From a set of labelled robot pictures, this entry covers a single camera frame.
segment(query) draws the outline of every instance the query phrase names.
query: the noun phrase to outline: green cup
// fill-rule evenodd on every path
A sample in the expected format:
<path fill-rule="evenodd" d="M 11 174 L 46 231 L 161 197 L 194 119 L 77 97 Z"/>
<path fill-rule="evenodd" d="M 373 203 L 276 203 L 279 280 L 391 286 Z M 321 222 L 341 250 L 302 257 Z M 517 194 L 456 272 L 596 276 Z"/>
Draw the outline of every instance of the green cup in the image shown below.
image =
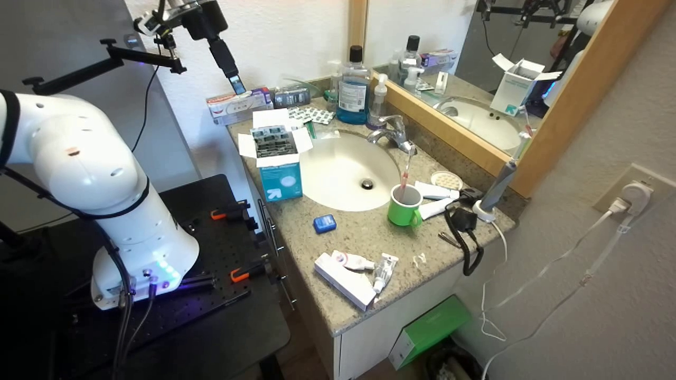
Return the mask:
<path fill-rule="evenodd" d="M 413 185 L 406 185 L 405 189 L 402 189 L 401 185 L 396 185 L 389 192 L 387 218 L 397 226 L 419 226 L 423 222 L 418 211 L 422 202 L 423 196 Z"/>

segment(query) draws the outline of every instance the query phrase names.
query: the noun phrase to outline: faucet handle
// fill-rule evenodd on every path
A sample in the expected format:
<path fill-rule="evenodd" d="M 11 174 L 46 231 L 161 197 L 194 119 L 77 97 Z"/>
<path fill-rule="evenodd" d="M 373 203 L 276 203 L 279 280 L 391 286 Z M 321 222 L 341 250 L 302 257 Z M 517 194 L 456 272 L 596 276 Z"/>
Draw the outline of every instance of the faucet handle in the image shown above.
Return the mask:
<path fill-rule="evenodd" d="M 402 117 L 401 115 L 381 116 L 380 118 L 378 118 L 379 122 L 389 122 L 390 120 L 394 121 L 393 123 L 394 129 L 398 130 L 399 132 L 406 131 L 406 126 L 404 125 L 404 117 Z"/>

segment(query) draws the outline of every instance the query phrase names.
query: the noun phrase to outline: mirror frame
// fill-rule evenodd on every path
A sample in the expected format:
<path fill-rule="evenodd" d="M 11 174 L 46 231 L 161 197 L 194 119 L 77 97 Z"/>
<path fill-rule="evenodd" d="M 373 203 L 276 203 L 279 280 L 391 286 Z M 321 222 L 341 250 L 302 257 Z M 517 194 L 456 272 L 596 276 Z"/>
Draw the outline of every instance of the mirror frame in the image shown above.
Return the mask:
<path fill-rule="evenodd" d="M 514 191 L 525 198 L 533 195 L 671 4 L 671 0 L 615 0 L 519 161 L 510 185 Z M 368 0 L 349 0 L 348 46 L 364 46 L 367 20 Z M 498 175 L 509 160 L 506 153 L 389 80 L 387 88 L 387 103 L 491 175 Z"/>

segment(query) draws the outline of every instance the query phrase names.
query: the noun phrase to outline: white sink basin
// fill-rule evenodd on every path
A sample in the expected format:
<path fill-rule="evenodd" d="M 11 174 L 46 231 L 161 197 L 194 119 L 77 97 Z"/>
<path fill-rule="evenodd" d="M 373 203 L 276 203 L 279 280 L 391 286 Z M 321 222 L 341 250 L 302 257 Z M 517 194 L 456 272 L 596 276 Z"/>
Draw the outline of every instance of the white sink basin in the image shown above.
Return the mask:
<path fill-rule="evenodd" d="M 312 142 L 314 147 L 300 155 L 303 195 L 342 211 L 367 211 L 389 202 L 400 172 L 385 150 L 349 133 Z M 365 180 L 371 189 L 362 186 Z"/>
<path fill-rule="evenodd" d="M 435 108 L 502 151 L 509 152 L 521 143 L 519 127 L 510 116 L 478 101 L 453 97 L 437 104 Z"/>

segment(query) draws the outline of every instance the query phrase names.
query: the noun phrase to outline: faucet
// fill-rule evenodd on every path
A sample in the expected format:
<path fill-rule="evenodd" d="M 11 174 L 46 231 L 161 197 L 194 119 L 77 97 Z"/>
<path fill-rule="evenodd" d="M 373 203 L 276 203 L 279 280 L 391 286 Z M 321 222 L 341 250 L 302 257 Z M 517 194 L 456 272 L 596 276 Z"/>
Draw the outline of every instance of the faucet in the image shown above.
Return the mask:
<path fill-rule="evenodd" d="M 369 143 L 375 144 L 381 137 L 387 137 L 390 141 L 397 143 L 397 146 L 404 153 L 413 156 L 418 153 L 416 147 L 406 138 L 406 126 L 404 125 L 404 118 L 401 115 L 381 116 L 378 118 L 379 122 L 387 123 L 392 120 L 394 129 L 387 129 L 387 127 L 379 130 L 374 130 L 367 137 Z"/>

